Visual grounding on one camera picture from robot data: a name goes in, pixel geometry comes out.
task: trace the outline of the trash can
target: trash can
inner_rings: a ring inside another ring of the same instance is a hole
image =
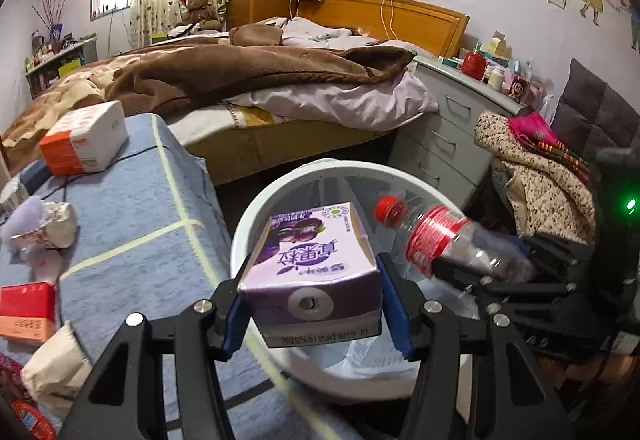
[[[341,202],[353,202],[373,252],[388,252],[402,274],[414,280],[430,299],[438,299],[457,314],[478,317],[474,298],[437,279],[427,279],[409,268],[394,247],[395,231],[377,223],[374,208],[381,195],[394,192],[406,198],[420,197],[451,209],[457,207],[438,190],[408,173],[369,162],[322,159],[303,165],[263,189],[242,215],[231,246],[234,276],[254,250],[269,216]],[[337,344],[272,348],[271,359],[285,372],[318,391],[347,402],[393,400],[409,397],[414,390],[418,362],[407,362],[393,347],[383,318],[380,336]],[[252,334],[266,345],[251,321]],[[468,418],[471,395],[471,362],[460,359],[458,410]]]

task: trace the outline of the red jar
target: red jar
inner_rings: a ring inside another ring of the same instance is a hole
[[[462,62],[462,68],[460,68],[460,71],[469,77],[482,81],[485,68],[486,59],[483,55],[478,53],[478,50],[475,50],[474,52],[469,52],[466,55],[465,60]]]

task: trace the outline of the clear plastic bottle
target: clear plastic bottle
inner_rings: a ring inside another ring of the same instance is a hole
[[[443,205],[385,195],[378,201],[375,216],[396,230],[396,243],[404,257],[427,277],[433,275],[431,262],[440,256],[508,282],[526,282],[536,274],[512,241]]]

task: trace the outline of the gray drawer cabinet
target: gray drawer cabinet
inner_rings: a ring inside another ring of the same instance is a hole
[[[424,180],[463,208],[492,160],[474,144],[478,116],[485,110],[516,115],[523,107],[438,60],[418,56],[415,61],[416,76],[436,97],[439,110],[400,129],[389,165]]]

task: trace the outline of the wooden headboard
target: wooden headboard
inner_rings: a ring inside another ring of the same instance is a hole
[[[383,0],[324,0],[300,1],[300,16],[314,23],[331,27],[358,29],[376,39],[388,39],[380,18]],[[389,38],[391,0],[386,0],[382,13]],[[413,0],[393,0],[393,29],[398,39],[418,45],[435,56],[458,55],[460,41],[469,16]]]

